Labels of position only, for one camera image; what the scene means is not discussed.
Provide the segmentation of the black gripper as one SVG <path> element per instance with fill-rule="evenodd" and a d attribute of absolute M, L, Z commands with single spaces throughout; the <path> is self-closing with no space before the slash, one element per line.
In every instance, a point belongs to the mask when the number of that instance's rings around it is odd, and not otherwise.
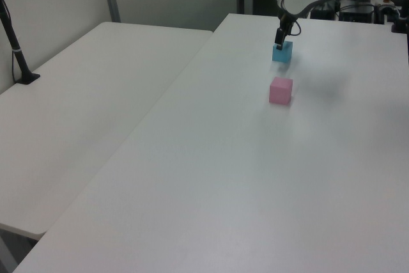
<path fill-rule="evenodd" d="M 275 44 L 277 50 L 282 50 L 285 37 L 291 34 L 292 27 L 295 20 L 292 15 L 287 14 L 285 11 L 280 10 L 278 12 L 279 28 L 275 35 Z"/>

